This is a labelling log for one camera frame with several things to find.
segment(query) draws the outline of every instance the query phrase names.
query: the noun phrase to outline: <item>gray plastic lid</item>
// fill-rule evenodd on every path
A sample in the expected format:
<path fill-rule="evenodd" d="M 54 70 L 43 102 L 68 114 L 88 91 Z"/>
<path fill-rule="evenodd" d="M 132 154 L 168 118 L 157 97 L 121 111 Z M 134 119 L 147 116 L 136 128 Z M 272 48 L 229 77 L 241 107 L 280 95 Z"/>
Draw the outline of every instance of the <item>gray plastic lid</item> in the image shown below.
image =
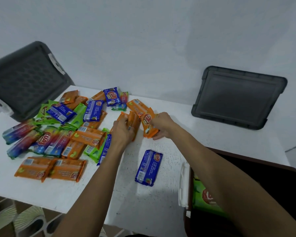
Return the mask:
<path fill-rule="evenodd" d="M 259 130 L 287 79 L 215 66 L 205 69 L 192 108 L 195 117 Z"/>

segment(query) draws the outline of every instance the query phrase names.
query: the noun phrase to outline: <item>white wall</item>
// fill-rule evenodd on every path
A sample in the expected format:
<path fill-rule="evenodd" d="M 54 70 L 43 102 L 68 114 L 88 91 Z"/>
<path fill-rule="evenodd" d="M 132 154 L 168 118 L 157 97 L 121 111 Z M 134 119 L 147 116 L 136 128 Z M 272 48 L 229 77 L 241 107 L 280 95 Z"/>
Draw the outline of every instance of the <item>white wall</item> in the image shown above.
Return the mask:
<path fill-rule="evenodd" d="M 296 145 L 296 0 L 0 0 L 0 57 L 45 42 L 76 85 L 193 104 L 209 65 L 280 75 Z"/>

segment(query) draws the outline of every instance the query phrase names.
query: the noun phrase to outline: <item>speckled table surface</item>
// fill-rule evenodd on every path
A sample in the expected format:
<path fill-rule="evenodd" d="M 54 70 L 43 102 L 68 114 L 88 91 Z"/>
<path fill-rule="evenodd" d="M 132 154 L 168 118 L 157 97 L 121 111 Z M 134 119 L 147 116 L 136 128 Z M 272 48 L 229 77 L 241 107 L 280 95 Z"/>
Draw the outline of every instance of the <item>speckled table surface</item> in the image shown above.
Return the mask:
<path fill-rule="evenodd" d="M 99 92 L 99 90 L 75 86 L 70 86 L 67 91 L 76 89 L 80 91 L 80 95 L 87 97 Z M 168 112 L 175 122 L 205 146 L 289 165 L 269 122 L 263 129 L 252 131 L 195 118 L 191 115 L 192 106 L 189 105 L 130 96 L 130 99 L 134 98 L 152 107 L 156 113 Z M 99 129 L 111 128 L 120 114 L 118 111 L 112 111 L 111 108 L 107 108 L 106 111 L 108 114 Z M 16 124 L 15 120 L 0 113 L 0 196 L 66 213 L 98 167 L 89 159 L 79 183 L 57 179 L 46 179 L 44 183 L 40 183 L 32 179 L 14 177 L 15 171 L 24 158 L 11 160 L 6 155 L 9 146 L 5 144 L 1 134 Z M 124 152 L 105 224 L 150 236 L 184 236 L 183 208 L 178 206 L 178 188 L 181 165 L 185 159 L 171 140 L 164 138 L 153 141 L 143 138 L 142 134 L 141 126 L 135 142 L 131 143 Z M 164 154 L 153 187 L 143 186 L 134 181 L 147 149 Z"/>

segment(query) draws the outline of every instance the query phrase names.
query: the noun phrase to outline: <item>floor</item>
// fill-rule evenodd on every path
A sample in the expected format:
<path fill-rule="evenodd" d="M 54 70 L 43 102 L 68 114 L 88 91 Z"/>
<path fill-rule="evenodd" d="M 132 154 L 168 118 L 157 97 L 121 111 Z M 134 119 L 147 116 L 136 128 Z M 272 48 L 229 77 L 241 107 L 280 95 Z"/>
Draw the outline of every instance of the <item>floor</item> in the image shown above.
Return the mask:
<path fill-rule="evenodd" d="M 0 237 L 51 237 L 64 217 L 56 211 L 0 197 Z M 122 231 L 104 225 L 107 237 Z"/>

